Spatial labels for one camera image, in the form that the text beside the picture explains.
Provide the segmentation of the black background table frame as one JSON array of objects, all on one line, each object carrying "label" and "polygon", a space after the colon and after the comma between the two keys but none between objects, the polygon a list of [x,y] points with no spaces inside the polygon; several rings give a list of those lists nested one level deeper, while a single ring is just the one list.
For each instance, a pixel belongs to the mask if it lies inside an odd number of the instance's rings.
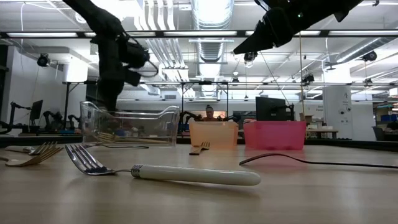
[{"label": "black background table frame", "polygon": [[[65,82],[63,108],[66,115],[80,114],[80,102],[90,101],[101,109],[105,99],[98,93],[97,82]],[[168,106],[178,106],[181,111],[204,111],[210,105],[216,112],[232,115],[231,87],[225,82],[143,82],[139,86],[125,84],[116,98],[118,111],[160,112]]]}]

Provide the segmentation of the black monitor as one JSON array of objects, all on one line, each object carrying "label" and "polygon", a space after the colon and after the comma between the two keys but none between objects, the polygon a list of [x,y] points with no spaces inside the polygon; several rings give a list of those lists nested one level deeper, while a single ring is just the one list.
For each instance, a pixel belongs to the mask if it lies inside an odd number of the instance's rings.
[{"label": "black monitor", "polygon": [[256,119],[258,121],[294,121],[294,105],[283,99],[256,97]]},{"label": "black monitor", "polygon": [[30,110],[29,121],[34,122],[40,118],[43,102],[43,100],[33,102]]}]

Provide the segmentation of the wooden background table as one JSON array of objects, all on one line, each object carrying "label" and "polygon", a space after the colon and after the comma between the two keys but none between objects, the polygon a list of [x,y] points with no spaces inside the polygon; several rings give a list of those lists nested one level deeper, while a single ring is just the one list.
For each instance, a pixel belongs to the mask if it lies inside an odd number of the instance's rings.
[{"label": "wooden background table", "polygon": [[338,130],[335,129],[308,129],[306,130],[306,137],[321,139],[322,134],[331,134],[332,139],[337,138]]}]

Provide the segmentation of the person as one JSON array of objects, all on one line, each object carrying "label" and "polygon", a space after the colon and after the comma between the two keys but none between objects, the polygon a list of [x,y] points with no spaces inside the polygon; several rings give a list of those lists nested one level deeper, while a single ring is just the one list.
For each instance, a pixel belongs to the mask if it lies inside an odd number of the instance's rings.
[{"label": "person", "polygon": [[203,118],[203,121],[217,121],[214,117],[214,109],[210,105],[206,106],[205,111],[206,116]]}]

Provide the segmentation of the large silver duct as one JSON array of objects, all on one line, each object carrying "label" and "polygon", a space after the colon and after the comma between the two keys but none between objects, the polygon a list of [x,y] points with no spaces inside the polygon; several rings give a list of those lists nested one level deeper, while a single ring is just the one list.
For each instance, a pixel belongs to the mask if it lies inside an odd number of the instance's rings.
[{"label": "large silver duct", "polygon": [[376,48],[388,44],[389,42],[395,40],[396,37],[377,37],[368,38],[360,43],[350,47],[348,50],[338,54],[335,58],[336,63],[346,63],[354,60],[362,55],[365,55]]}]

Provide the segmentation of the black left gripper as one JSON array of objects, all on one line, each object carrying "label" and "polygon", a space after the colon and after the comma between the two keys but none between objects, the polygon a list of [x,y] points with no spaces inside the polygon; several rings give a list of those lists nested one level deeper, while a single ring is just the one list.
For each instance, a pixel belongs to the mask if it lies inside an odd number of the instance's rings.
[{"label": "black left gripper", "polygon": [[[125,71],[142,68],[149,62],[148,50],[129,34],[98,36],[99,76],[109,83],[125,83]],[[117,111],[116,103],[122,89],[101,89],[104,105],[109,112]]]}]

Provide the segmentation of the silver spiral duct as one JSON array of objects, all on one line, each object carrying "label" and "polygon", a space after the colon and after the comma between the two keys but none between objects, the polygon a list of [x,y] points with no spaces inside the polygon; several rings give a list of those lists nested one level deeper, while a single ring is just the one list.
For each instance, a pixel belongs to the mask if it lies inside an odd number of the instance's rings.
[{"label": "silver spiral duct", "polygon": [[[195,30],[227,30],[233,17],[234,0],[190,0]],[[224,43],[200,42],[198,55],[204,62],[218,62]]]}]

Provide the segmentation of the white column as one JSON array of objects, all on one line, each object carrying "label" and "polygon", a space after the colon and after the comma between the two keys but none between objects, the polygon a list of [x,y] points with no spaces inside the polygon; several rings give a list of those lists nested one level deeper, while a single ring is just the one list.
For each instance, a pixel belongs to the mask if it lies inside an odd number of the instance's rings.
[{"label": "white column", "polygon": [[323,87],[324,120],[337,130],[336,137],[353,138],[351,80],[348,68],[335,68],[324,73]]}]

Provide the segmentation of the orange plastic bin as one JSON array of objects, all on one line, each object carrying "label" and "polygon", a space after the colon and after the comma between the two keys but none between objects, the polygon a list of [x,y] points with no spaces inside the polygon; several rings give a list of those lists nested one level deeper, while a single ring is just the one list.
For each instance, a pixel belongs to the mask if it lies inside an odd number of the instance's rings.
[{"label": "orange plastic bin", "polygon": [[189,124],[192,146],[203,142],[211,148],[232,149],[238,141],[238,124],[230,121],[198,121]]}]

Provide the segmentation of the clear plastic bin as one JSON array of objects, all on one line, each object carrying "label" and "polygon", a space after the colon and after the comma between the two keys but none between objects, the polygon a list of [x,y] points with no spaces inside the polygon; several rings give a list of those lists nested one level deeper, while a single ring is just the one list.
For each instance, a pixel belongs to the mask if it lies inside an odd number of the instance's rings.
[{"label": "clear plastic bin", "polygon": [[109,146],[174,146],[180,109],[169,106],[158,113],[114,111],[94,103],[80,103],[84,144]]}]

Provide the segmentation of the white-handled silver fork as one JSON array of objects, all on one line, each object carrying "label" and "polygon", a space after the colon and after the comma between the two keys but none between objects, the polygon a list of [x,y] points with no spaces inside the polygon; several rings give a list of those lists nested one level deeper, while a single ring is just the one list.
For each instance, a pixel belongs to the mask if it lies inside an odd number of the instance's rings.
[{"label": "white-handled silver fork", "polygon": [[236,170],[196,169],[147,164],[136,164],[130,169],[114,170],[100,163],[82,145],[66,145],[65,149],[77,169],[91,176],[115,175],[119,172],[128,172],[134,178],[152,180],[239,186],[255,186],[261,183],[259,174]]},{"label": "white-handled silver fork", "polygon": [[12,152],[21,152],[21,153],[26,153],[30,156],[37,156],[41,153],[43,153],[47,149],[51,149],[52,147],[55,147],[57,145],[57,141],[55,142],[45,142],[37,147],[33,146],[7,146],[5,147],[6,151],[12,151]]}]

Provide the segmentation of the black metal fork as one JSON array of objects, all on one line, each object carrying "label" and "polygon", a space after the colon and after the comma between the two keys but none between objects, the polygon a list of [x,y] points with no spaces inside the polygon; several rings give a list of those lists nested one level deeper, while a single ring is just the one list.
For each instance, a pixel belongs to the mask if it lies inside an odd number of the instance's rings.
[{"label": "black metal fork", "polygon": [[380,164],[360,164],[360,163],[347,163],[347,162],[315,162],[315,161],[306,161],[303,159],[299,159],[296,157],[292,157],[286,154],[281,154],[281,153],[266,153],[266,154],[260,154],[258,156],[250,157],[248,159],[245,159],[241,162],[239,162],[239,165],[244,165],[249,162],[262,159],[265,157],[272,157],[272,156],[279,156],[279,157],[286,157],[292,160],[295,160],[297,162],[301,162],[304,164],[311,164],[311,165],[324,165],[324,166],[352,166],[352,167],[372,167],[372,168],[382,168],[382,169],[397,169],[398,166],[392,166],[392,165],[380,165]]},{"label": "black metal fork", "polygon": [[110,149],[124,149],[124,148],[131,148],[131,149],[148,149],[148,146],[109,146],[106,144],[81,144],[80,146],[84,147],[84,148],[90,148],[90,147],[95,147],[95,146],[102,146],[102,147],[106,147],[106,148],[110,148]]},{"label": "black metal fork", "polygon": [[200,155],[202,151],[206,151],[209,149],[210,149],[210,142],[202,142],[200,145],[193,146],[189,155],[197,156]]}]

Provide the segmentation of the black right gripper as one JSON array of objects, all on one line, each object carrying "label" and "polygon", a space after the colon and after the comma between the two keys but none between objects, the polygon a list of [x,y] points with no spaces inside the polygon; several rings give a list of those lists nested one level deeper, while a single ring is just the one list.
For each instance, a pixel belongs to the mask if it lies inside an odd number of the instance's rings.
[{"label": "black right gripper", "polygon": [[308,29],[314,20],[298,0],[257,0],[266,13],[254,32],[233,52],[245,54],[280,47],[291,41],[291,31]]}]

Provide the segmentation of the storage shelf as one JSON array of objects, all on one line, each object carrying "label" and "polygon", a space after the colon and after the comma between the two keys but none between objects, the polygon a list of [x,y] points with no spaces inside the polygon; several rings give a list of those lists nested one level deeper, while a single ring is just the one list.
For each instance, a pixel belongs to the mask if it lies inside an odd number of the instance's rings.
[{"label": "storage shelf", "polygon": [[398,102],[373,105],[375,126],[385,131],[385,141],[398,142]]}]

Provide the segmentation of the red translucent plastic bin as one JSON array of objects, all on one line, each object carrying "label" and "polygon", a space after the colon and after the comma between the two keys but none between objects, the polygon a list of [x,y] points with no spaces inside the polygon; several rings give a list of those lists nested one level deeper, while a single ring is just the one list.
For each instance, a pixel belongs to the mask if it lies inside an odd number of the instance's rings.
[{"label": "red translucent plastic bin", "polygon": [[244,124],[244,140],[250,149],[301,151],[305,134],[304,121],[253,121]]}]

